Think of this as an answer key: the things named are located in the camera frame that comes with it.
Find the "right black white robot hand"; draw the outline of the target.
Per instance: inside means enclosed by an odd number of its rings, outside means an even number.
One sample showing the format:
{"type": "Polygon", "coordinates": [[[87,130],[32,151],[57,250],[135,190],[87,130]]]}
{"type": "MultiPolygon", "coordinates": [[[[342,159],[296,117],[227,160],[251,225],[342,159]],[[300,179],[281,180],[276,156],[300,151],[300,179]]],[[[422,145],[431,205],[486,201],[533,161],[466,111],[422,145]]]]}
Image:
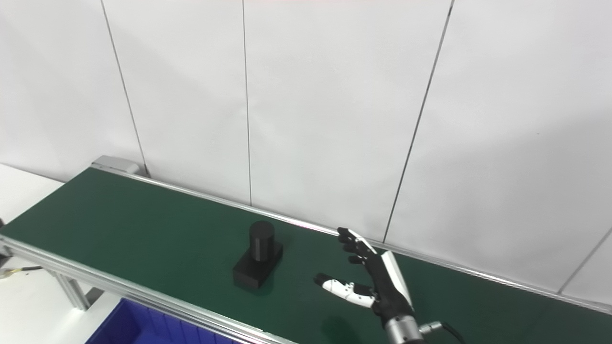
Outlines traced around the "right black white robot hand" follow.
{"type": "Polygon", "coordinates": [[[371,309],[385,326],[389,321],[409,317],[415,319],[409,293],[391,251],[381,252],[367,239],[349,228],[338,227],[338,240],[351,255],[350,264],[365,267],[373,285],[336,279],[318,273],[314,282],[324,290],[358,306],[371,309]]]}

